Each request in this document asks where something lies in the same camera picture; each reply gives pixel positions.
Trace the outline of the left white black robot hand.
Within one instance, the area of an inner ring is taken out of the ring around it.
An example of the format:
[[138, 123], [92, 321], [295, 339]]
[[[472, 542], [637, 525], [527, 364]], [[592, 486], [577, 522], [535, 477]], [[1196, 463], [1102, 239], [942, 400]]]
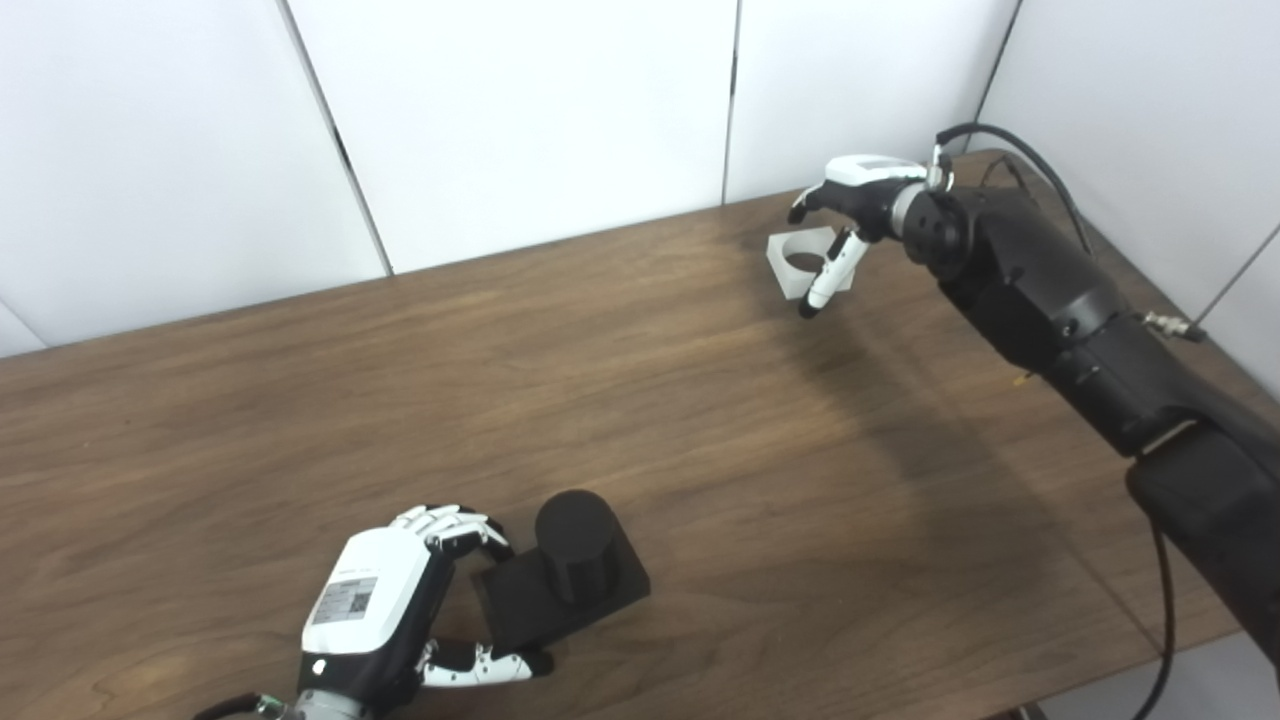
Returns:
[[457, 562], [476, 551], [497, 564], [515, 555], [499, 523], [457, 503], [417, 505], [349, 537], [303, 625], [287, 717], [384, 719], [425, 689], [552, 674], [548, 652], [433, 634]]

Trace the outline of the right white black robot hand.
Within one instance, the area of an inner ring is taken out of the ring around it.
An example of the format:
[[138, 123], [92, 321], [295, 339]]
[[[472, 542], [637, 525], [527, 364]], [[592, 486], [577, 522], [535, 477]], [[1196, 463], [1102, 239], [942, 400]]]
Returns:
[[855, 154], [827, 163], [824, 179], [795, 199], [786, 222], [797, 225], [809, 211], [828, 210], [849, 223], [826, 251], [822, 270], [799, 304], [800, 316], [817, 316], [854, 278], [873, 243], [900, 237], [905, 211], [925, 188], [925, 178], [924, 165], [882, 155]]

